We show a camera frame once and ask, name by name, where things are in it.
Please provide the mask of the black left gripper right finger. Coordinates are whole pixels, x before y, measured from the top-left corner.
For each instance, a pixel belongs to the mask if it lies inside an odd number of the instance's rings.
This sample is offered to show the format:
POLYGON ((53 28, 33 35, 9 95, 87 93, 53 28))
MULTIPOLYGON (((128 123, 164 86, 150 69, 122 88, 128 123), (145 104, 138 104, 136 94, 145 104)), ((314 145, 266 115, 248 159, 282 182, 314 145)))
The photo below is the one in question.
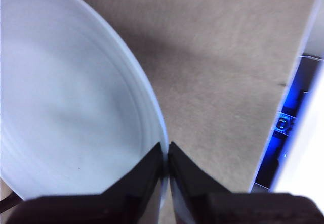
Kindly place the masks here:
POLYGON ((174 142, 168 165, 177 223, 323 223, 322 212, 306 197, 231 192, 174 142))

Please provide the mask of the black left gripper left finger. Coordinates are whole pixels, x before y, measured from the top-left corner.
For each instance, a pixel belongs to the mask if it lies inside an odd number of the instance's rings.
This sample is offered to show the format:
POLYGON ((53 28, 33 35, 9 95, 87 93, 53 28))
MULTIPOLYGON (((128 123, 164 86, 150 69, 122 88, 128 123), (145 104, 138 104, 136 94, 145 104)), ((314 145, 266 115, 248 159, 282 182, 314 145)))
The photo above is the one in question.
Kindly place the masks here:
POLYGON ((43 196, 19 204, 8 223, 157 223, 163 153, 159 143, 97 195, 43 196))

